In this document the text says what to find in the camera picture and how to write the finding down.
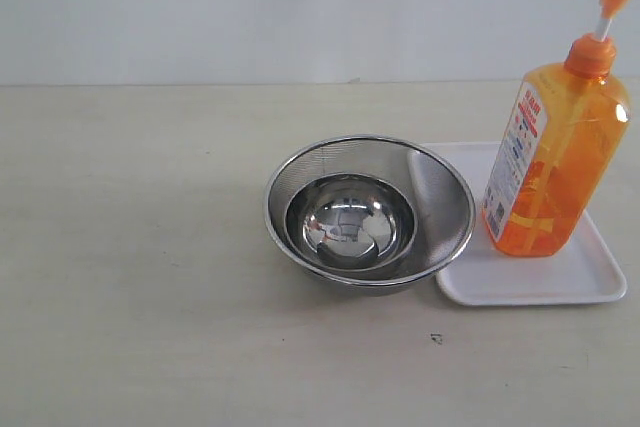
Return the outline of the white rectangular plastic tray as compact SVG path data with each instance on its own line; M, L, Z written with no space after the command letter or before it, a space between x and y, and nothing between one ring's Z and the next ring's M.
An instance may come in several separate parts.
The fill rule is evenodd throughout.
M585 211L565 246L551 257L518 258L497 251L481 218L480 199L499 142L422 144L455 167L476 199L476 227L465 250L434 272L440 290L465 306L540 306L615 302L626 294L627 281L615 257ZM401 154L416 213L427 214L429 159Z

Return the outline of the orange pump soap bottle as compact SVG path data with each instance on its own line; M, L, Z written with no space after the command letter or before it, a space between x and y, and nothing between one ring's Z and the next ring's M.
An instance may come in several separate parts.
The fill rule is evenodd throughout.
M548 257L570 239L631 119L630 99L611 72L609 29L629 0L599 0L595 29L561 63L520 84L481 202L494 247Z

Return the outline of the small stainless steel bowl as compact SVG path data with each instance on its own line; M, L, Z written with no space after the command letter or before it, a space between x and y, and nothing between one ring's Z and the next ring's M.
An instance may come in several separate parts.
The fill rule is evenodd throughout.
M299 189L284 214L287 240L310 264L344 276L374 278L410 253L415 209L389 182L339 172Z

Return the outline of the steel mesh strainer basket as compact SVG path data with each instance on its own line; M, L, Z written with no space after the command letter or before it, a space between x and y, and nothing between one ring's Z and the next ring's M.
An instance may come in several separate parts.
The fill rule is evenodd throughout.
M416 213L401 154L429 159L427 214ZM317 178L339 172L362 173L389 182L412 203L418 231L410 253L399 264L374 278L349 277L305 261L287 240L286 207L295 193ZM342 290L372 295L402 291L449 265L467 247L476 222L476 205L468 183L447 160L415 143L382 135L360 134L313 143L287 158L272 174L263 197L266 229L281 252L304 273Z

